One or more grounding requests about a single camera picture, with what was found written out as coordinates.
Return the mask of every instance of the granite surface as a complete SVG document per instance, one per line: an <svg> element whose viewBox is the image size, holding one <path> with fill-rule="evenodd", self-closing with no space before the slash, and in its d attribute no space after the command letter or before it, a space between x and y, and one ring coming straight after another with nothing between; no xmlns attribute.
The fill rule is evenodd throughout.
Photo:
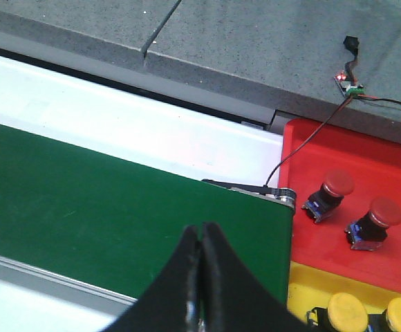
<svg viewBox="0 0 401 332"><path fill-rule="evenodd" d="M367 93L401 100L401 0L0 0L0 48L267 127L342 101L346 35ZM401 107L354 101L332 123L401 143Z"/></svg>

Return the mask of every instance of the black connector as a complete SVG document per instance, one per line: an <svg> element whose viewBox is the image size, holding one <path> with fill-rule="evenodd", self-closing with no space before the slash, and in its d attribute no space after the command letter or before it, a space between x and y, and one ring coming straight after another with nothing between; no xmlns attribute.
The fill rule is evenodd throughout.
<svg viewBox="0 0 401 332"><path fill-rule="evenodd" d="M357 37L346 36L344 45L347 50L357 57L357 54L359 53L359 39Z"/></svg>

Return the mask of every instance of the white surface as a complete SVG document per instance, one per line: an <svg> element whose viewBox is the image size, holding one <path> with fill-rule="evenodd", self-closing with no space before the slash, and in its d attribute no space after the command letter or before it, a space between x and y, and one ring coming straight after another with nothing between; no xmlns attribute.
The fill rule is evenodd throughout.
<svg viewBox="0 0 401 332"><path fill-rule="evenodd" d="M273 133L2 57L0 123L190 178L252 185L265 183L281 153ZM97 331L110 319L0 282L0 331Z"/></svg>
<svg viewBox="0 0 401 332"><path fill-rule="evenodd" d="M99 331L114 317L0 280L0 331Z"/></svg>

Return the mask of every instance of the red panel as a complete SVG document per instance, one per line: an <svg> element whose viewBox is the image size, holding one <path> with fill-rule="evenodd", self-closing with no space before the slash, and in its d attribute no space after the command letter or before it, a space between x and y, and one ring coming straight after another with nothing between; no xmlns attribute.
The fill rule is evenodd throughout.
<svg viewBox="0 0 401 332"><path fill-rule="evenodd" d="M299 146L319 125L290 121L282 156ZM345 169L355 181L354 192L328 219L316 225L300 209L317 191L325 173ZM376 251L351 250L344 228L364 216L376 196L388 196L401 207L401 145L338 127L322 129L281 167L279 187L297 192L292 260L401 293L401 224L391 227Z"/></svg>

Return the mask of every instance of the small circuit board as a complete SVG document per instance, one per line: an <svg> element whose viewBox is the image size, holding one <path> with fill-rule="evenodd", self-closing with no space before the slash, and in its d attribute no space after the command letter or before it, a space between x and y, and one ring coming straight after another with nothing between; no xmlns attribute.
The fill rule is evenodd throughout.
<svg viewBox="0 0 401 332"><path fill-rule="evenodd" d="M354 84L352 81L347 80L347 76L343 71L338 73L334 77L334 80L336 81L340 92L342 92L342 95L346 97L350 95L365 94L364 86L361 84Z"/></svg>

